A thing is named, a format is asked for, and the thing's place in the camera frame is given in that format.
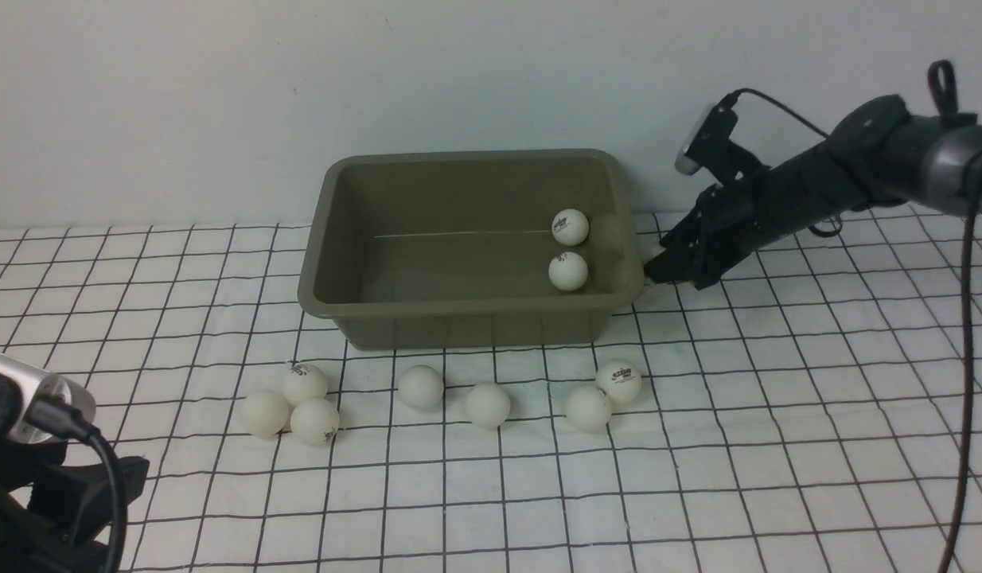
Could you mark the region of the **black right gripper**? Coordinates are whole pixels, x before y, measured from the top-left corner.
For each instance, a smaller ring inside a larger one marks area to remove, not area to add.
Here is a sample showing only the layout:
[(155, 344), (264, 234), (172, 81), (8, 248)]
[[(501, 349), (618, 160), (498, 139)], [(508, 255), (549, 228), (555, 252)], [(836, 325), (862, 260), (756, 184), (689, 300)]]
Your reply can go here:
[(806, 152), (770, 168), (735, 146), (730, 160), (731, 178), (702, 193), (697, 215), (666, 232), (662, 251), (644, 263), (652, 283), (707, 289), (785, 236), (805, 229), (820, 238), (841, 232), (845, 170), (833, 159)]

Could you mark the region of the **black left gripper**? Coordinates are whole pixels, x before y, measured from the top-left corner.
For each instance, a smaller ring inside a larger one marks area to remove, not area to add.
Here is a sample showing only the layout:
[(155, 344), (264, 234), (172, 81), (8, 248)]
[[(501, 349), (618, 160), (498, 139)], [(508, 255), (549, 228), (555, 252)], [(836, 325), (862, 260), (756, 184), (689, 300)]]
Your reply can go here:
[(99, 460), (68, 466), (68, 443), (0, 438), (0, 572), (119, 572), (128, 508), (150, 462), (116, 457), (105, 439), (81, 439)]

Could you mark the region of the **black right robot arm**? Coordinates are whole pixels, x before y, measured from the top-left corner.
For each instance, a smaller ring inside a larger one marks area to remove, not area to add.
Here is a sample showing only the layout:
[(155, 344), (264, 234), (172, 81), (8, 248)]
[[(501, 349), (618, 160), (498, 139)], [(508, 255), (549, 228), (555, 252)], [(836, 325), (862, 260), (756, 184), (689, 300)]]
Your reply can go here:
[(874, 207), (915, 203), (944, 214), (982, 212), (982, 124), (973, 113), (920, 116), (899, 95), (881, 95), (840, 120), (815, 146), (767, 166), (732, 141), (732, 92), (701, 117), (676, 157), (685, 175), (713, 185), (660, 239), (644, 273), (655, 283), (702, 290), (750, 255), (805, 229)]

